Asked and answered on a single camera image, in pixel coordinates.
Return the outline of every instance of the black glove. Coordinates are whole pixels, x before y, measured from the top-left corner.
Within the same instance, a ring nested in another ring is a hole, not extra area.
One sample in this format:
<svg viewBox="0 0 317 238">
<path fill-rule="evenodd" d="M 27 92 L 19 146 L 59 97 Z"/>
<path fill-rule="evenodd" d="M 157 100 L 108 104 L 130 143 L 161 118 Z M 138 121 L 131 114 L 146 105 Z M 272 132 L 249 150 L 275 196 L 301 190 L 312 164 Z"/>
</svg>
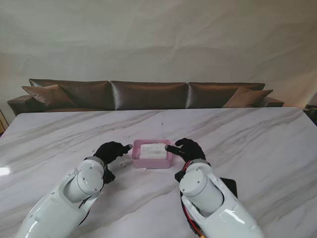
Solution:
<svg viewBox="0 0 317 238">
<path fill-rule="evenodd" d="M 171 152 L 175 155 L 179 155 L 183 158 L 185 162 L 195 160 L 195 159 L 203 159 L 206 160 L 205 154 L 199 144 L 197 142 L 183 138 L 181 140 L 176 141 L 176 146 L 181 146 L 181 148 L 167 145 L 165 149 L 168 152 Z"/>
<path fill-rule="evenodd" d="M 115 179 L 113 173 L 108 169 L 108 164 L 114 161 L 117 157 L 122 156 L 123 154 L 127 154 L 128 151 L 131 149 L 132 145 L 123 146 L 121 143 L 114 141 L 107 142 L 99 147 L 94 156 L 101 159 L 106 166 L 106 170 L 103 176 L 104 184 L 108 184 Z"/>
<path fill-rule="evenodd" d="M 117 157 L 127 154 L 131 148 L 132 145 L 123 146 L 118 142 L 107 142 L 99 147 L 94 156 L 101 159 L 105 165 L 108 165 Z"/>
</svg>

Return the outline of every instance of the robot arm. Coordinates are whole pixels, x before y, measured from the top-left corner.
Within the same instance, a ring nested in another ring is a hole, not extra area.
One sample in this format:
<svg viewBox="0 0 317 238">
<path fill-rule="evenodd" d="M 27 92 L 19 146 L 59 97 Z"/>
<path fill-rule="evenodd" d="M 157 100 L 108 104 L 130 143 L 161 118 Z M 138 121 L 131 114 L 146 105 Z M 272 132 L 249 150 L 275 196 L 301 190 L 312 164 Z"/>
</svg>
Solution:
<svg viewBox="0 0 317 238">
<path fill-rule="evenodd" d="M 200 146 L 188 139 L 166 150 L 185 157 L 175 175 L 180 182 L 184 214 L 192 230 L 202 238 L 263 238 L 261 229 L 223 181 L 212 173 Z M 186 151 L 198 152 L 192 160 Z"/>
<path fill-rule="evenodd" d="M 68 237 L 86 218 L 104 184 L 114 179 L 107 164 L 131 148 L 116 142 L 102 145 L 32 208 L 15 238 Z"/>
</svg>

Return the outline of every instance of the pink container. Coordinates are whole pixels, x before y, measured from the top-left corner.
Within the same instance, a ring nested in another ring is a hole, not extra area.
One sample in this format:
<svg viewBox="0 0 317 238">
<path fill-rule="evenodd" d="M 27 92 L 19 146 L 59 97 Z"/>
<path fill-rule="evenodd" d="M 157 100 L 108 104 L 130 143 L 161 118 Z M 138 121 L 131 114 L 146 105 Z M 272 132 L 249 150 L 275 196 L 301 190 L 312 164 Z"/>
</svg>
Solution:
<svg viewBox="0 0 317 238">
<path fill-rule="evenodd" d="M 168 169 L 172 165 L 172 153 L 167 152 L 166 159 L 140 159 L 141 145 L 164 143 L 171 145 L 170 140 L 135 140 L 132 150 L 133 166 L 147 169 Z"/>
</svg>

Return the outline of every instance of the white marble surface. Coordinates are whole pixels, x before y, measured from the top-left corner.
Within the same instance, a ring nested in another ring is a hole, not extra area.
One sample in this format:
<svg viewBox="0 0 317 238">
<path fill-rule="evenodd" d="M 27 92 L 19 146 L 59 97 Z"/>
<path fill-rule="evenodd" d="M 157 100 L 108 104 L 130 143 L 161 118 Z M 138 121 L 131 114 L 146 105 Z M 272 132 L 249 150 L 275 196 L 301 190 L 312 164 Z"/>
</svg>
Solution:
<svg viewBox="0 0 317 238">
<path fill-rule="evenodd" d="M 267 238 L 317 237 L 317 127 L 297 108 L 33 113 L 0 138 L 0 237 L 11 237 L 35 203 L 106 141 L 188 137 L 216 175 L 237 181 L 238 197 Z M 113 163 L 103 189 L 72 238 L 194 238 L 171 169 Z"/>
</svg>

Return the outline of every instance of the white curtain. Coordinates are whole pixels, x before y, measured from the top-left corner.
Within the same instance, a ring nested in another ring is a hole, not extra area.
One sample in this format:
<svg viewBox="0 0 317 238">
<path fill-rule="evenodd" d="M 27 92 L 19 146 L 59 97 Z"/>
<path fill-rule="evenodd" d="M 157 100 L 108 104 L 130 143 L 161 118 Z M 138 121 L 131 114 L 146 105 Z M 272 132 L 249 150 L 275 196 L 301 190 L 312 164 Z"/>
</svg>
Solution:
<svg viewBox="0 0 317 238">
<path fill-rule="evenodd" d="M 0 109 L 28 78 L 263 82 L 317 91 L 316 0 L 1 0 Z"/>
</svg>

